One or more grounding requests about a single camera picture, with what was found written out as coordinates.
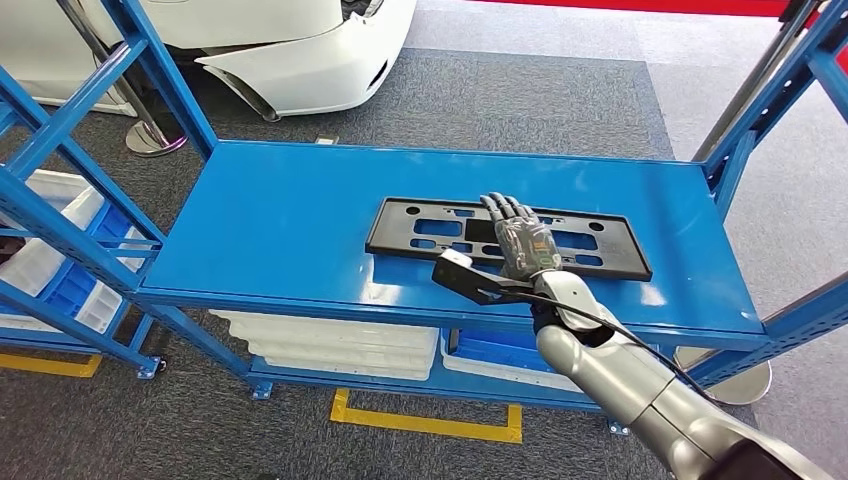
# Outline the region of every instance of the lower shelf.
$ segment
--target lower shelf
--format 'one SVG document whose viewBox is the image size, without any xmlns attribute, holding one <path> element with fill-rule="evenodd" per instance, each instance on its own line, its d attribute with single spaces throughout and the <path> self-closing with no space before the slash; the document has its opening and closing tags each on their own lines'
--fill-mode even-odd
<svg viewBox="0 0 848 480">
<path fill-rule="evenodd" d="M 528 406 L 568 408 L 588 412 L 601 411 L 600 407 L 592 402 L 589 397 L 580 392 L 569 392 L 448 370 L 442 366 L 442 355 L 438 352 L 433 362 L 433 368 L 430 370 L 430 377 L 423 381 L 272 367 L 265 363 L 261 357 L 256 356 L 253 357 L 251 362 L 248 379 L 520 403 Z"/>
<path fill-rule="evenodd" d="M 115 334 L 129 308 L 130 303 L 128 301 L 124 300 L 121 302 L 121 305 L 115 312 L 115 316 L 109 322 L 109 327 L 103 332 L 104 336 L 111 338 Z M 100 350 L 90 347 L 66 333 L 19 328 L 0 328 L 0 345 L 70 353 L 100 353 Z"/>
</svg>

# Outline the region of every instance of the rectangular hole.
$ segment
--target rectangular hole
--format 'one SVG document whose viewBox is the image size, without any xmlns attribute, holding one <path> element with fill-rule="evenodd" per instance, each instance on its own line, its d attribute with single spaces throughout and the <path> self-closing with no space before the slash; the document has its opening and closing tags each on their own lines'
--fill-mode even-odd
<svg viewBox="0 0 848 480">
<path fill-rule="evenodd" d="M 453 242 L 451 244 L 451 248 L 456 250 L 457 252 L 471 253 L 471 244 L 470 243 Z"/>
<path fill-rule="evenodd" d="M 465 221 L 465 239 L 469 242 L 498 243 L 492 222 L 474 218 Z"/>
<path fill-rule="evenodd" d="M 501 247 L 497 245 L 484 245 L 483 253 L 486 255 L 497 255 L 499 257 L 503 257 L 503 250 L 501 250 Z"/>
<path fill-rule="evenodd" d="M 460 222 L 447 220 L 430 220 L 422 218 L 415 221 L 412 231 L 421 235 L 443 235 L 446 237 L 458 237 L 462 233 Z"/>
<path fill-rule="evenodd" d="M 427 240 L 426 238 L 413 238 L 409 241 L 409 246 L 414 248 L 436 248 L 436 242 Z"/>
<path fill-rule="evenodd" d="M 560 248 L 577 248 L 580 250 L 597 250 L 598 242 L 588 233 L 565 232 L 552 230 L 554 242 Z"/>
<path fill-rule="evenodd" d="M 593 267 L 600 267 L 604 264 L 601 257 L 595 255 L 575 255 L 574 260 L 580 265 L 591 265 Z"/>
</svg>

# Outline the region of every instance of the gray robotic arm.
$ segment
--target gray robotic arm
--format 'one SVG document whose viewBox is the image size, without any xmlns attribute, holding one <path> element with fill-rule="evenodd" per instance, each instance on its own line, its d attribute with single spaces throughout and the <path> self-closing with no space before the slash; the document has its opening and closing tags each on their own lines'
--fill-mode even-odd
<svg viewBox="0 0 848 480">
<path fill-rule="evenodd" d="M 683 383 L 595 300 L 580 277 L 560 270 L 553 237 L 532 209 L 498 193 L 481 200 L 504 252 L 504 276 L 475 270 L 471 258 L 446 250 L 433 280 L 481 305 L 530 303 L 545 361 L 628 426 L 677 479 L 832 478 L 789 445 L 716 407 L 693 390 L 699 387 Z"/>
<path fill-rule="evenodd" d="M 624 328 L 574 274 L 542 272 L 533 285 L 536 293 Z M 592 336 L 604 327 L 553 308 L 553 315 L 534 312 L 539 353 L 628 426 L 678 479 L 831 478 L 789 445 L 716 407 L 621 333 Z"/>
</svg>

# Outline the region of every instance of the yellow tape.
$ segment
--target yellow tape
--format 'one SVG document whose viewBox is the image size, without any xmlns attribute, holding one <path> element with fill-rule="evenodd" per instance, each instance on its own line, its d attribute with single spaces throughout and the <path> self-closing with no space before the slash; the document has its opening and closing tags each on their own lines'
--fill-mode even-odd
<svg viewBox="0 0 848 480">
<path fill-rule="evenodd" d="M 0 368 L 12 368 L 15 370 L 62 375 L 65 377 L 91 378 L 94 376 L 94 372 L 97 371 L 97 367 L 100 366 L 102 359 L 103 357 L 100 355 L 91 355 L 86 363 L 74 363 L 2 353 L 0 354 Z"/>
<path fill-rule="evenodd" d="M 330 411 L 331 421 L 493 442 L 521 443 L 522 441 L 520 405 L 509 405 L 506 426 L 504 427 L 348 408 L 349 395 L 350 392 L 346 388 L 336 390 L 333 408 Z"/>
</svg>

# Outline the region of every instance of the red wall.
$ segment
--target red wall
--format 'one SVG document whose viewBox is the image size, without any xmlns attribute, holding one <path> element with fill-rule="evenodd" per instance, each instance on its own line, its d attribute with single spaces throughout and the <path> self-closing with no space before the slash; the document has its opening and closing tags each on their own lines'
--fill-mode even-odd
<svg viewBox="0 0 848 480">
<path fill-rule="evenodd" d="M 709 13 L 714 15 L 780 16 L 788 0 L 482 0 L 487 2 L 559 7 L 643 10 L 647 12 Z"/>
</svg>

